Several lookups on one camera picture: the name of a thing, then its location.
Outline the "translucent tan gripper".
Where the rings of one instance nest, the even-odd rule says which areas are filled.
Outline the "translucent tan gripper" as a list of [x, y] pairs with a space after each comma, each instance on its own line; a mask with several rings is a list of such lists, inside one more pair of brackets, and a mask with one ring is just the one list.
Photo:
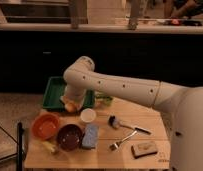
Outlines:
[[76, 112], [78, 112], [82, 108], [82, 102], [81, 101], [70, 100], [65, 95], [60, 97], [60, 101], [64, 104], [64, 108], [65, 108], [65, 104], [66, 103], [73, 103], [73, 104], [75, 104], [76, 107], [77, 107], [77, 111]]

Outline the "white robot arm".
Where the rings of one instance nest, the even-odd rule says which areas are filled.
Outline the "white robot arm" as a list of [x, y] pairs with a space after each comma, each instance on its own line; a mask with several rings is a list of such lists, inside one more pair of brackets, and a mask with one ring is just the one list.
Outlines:
[[63, 79], [66, 98], [76, 104], [95, 90], [172, 115], [169, 171], [203, 171], [203, 86], [97, 73], [88, 56], [67, 67]]

